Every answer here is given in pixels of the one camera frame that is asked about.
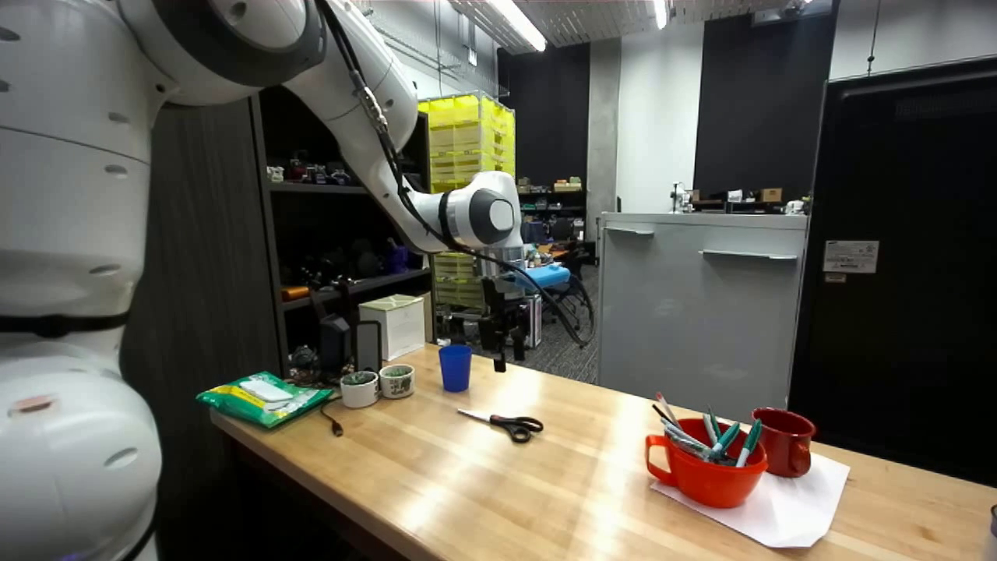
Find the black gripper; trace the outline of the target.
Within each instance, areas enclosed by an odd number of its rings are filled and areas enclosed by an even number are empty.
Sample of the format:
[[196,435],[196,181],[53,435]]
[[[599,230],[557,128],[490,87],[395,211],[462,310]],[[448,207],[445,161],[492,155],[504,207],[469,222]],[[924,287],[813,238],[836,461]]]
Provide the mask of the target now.
[[528,333],[527,298],[521,292],[500,289],[496,282],[483,284],[483,295],[490,306],[483,340],[492,349],[492,367],[504,373],[508,370],[504,345],[521,349]]

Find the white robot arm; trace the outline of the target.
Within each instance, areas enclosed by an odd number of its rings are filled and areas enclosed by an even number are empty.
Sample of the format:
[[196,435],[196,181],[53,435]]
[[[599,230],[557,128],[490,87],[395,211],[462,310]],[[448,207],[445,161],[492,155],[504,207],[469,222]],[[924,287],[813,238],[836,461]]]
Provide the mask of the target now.
[[0,557],[156,546],[161,437],[122,354],[148,265],[165,108],[279,87],[423,253],[524,249],[504,171],[445,193],[397,153],[417,94],[354,0],[0,0]]

